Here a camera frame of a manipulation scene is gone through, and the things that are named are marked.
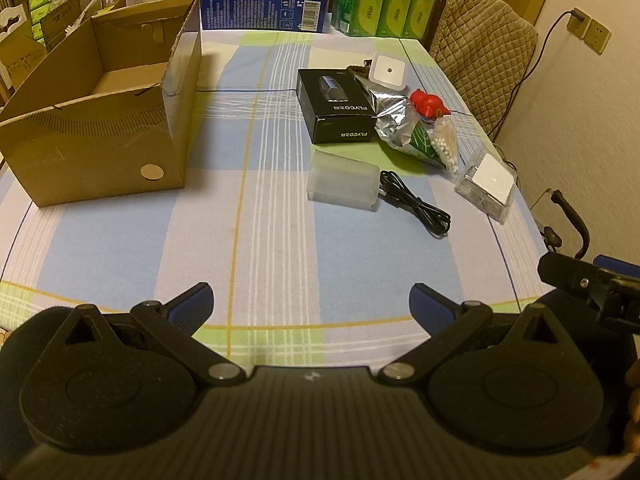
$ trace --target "wall socket plate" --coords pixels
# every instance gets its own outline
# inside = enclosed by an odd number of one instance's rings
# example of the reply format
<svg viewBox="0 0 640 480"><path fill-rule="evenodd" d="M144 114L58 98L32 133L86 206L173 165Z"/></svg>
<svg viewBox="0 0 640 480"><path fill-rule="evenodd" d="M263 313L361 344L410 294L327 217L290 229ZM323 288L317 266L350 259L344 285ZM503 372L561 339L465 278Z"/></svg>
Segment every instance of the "wall socket plate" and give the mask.
<svg viewBox="0 0 640 480"><path fill-rule="evenodd" d="M609 43L610 37L611 32L607 27L596 20L591 20L587 33L584 35L584 43L589 45L598 54L602 54L607 43Z"/></svg>
<svg viewBox="0 0 640 480"><path fill-rule="evenodd" d="M569 18L569 22L566 24L566 30L568 30L574 36L582 39L587 33L587 28L589 28L589 24L591 23L591 17L578 9L578 7L574 7L574 10L583 15L584 20L581 22L580 20L578 20L578 18L574 18L573 16L571 16Z"/></svg>

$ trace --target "open cardboard box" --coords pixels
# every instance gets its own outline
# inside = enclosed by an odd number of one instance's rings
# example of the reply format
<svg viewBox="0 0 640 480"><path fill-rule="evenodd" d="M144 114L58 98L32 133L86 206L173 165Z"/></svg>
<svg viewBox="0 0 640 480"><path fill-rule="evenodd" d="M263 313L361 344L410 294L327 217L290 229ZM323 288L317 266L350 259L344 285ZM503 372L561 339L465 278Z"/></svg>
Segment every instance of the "open cardboard box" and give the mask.
<svg viewBox="0 0 640 480"><path fill-rule="evenodd" d="M0 112L0 152L37 206L184 186L197 0L94 16Z"/></svg>

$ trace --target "quilted chair cover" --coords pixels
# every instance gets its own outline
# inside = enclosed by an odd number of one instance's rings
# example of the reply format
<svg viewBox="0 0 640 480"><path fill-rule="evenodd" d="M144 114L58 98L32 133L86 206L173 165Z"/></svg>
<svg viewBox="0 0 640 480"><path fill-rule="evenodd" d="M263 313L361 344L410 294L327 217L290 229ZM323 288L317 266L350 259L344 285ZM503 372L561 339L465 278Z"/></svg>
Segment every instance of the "quilted chair cover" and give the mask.
<svg viewBox="0 0 640 480"><path fill-rule="evenodd" d="M501 0L446 0L429 54L488 133L522 79L537 37Z"/></svg>

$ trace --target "power cord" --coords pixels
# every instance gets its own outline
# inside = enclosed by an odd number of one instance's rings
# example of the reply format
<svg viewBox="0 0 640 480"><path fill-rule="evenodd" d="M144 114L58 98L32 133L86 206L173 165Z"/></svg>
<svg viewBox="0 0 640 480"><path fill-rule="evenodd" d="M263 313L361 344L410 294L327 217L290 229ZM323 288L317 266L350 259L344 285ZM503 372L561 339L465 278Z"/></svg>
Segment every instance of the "power cord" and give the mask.
<svg viewBox="0 0 640 480"><path fill-rule="evenodd" d="M565 12L560 14L560 16L558 17L556 22L553 25L551 25L551 28L549 29L548 33L546 34L545 42L542 44L542 49L540 49L540 54L538 54L538 59L536 60L535 65L533 66L533 68L531 70L529 70L529 73L527 73L527 75L523 76L522 79L520 81L518 81L516 86L513 87L513 89L511 90L511 95L509 96L509 101L507 102L507 107L504 109L504 113L502 114L502 117L495 124L495 126L492 128L492 130L487 134L487 136L490 139L491 139L492 133L500 127L500 125L504 122L505 118L507 117L507 113L511 109L511 104L513 103L513 97L514 97L514 95L516 93L516 90L518 88L520 88L520 85L522 83L524 83L527 79L529 79L529 76L531 74L533 74L533 71L537 68L538 64L540 63L540 59L542 59L542 54L545 51L546 42L549 40L549 36L551 36L551 33L553 32L554 28L556 28L556 25L560 22L560 20L562 20L562 18L564 18L568 14L572 15L574 18L576 18L580 22L584 21L584 16L582 16L581 14L576 12L575 10L566 10Z"/></svg>
<svg viewBox="0 0 640 480"><path fill-rule="evenodd" d="M441 238L449 232L451 216L415 196L395 171L380 171L380 194L391 205L412 210L435 237Z"/></svg>

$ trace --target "table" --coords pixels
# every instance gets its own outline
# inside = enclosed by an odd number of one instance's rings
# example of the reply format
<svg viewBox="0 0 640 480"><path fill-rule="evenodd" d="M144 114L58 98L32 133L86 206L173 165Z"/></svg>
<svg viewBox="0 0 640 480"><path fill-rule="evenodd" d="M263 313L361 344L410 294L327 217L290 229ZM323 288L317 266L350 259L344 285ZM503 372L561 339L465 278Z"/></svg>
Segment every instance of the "table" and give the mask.
<svg viewBox="0 0 640 480"><path fill-rule="evenodd" d="M408 85L455 110L465 158L488 143L415 40L206 31L185 189L38 209L3 170L0 325L54 304L127 311L206 281L216 304L195 336L236 363L376 369L428 338L409 314L415 282L496 312L544 294L545 248L520 193L500 225L439 172L379 142L310 144L297 69L344 68L375 52L410 63ZM307 201L313 149L397 171L451 214L449 235L431 237L384 202L367 212Z"/></svg>

